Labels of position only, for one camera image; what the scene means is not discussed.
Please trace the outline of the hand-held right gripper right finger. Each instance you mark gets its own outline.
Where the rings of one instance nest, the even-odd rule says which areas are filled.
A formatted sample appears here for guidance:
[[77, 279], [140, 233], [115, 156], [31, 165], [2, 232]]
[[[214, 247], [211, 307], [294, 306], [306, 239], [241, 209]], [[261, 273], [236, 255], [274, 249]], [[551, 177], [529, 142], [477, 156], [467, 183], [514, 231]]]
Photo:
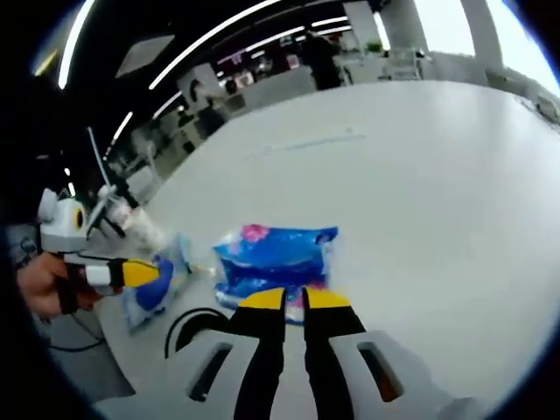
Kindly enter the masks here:
[[473, 397], [439, 388], [422, 360], [367, 331], [350, 302], [304, 288], [304, 363], [320, 419], [481, 419]]

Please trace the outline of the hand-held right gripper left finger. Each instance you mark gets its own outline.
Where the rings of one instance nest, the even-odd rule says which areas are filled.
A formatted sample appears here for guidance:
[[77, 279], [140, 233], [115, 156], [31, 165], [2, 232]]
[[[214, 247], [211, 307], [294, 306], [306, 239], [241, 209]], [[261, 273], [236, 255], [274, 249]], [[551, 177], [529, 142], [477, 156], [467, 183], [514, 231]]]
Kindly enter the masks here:
[[284, 369], [281, 288], [242, 301], [226, 327], [167, 358], [147, 389], [95, 405], [102, 419], [268, 419]]

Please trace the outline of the person's left hand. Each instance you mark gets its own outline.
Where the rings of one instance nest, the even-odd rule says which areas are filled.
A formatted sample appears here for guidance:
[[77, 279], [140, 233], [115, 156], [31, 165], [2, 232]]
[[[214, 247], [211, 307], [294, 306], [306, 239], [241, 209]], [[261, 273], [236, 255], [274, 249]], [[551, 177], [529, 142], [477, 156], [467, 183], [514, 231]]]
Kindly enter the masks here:
[[17, 271], [17, 285], [28, 308], [42, 318], [53, 319], [79, 309], [91, 311], [102, 295], [76, 271], [68, 273], [58, 256], [42, 253]]

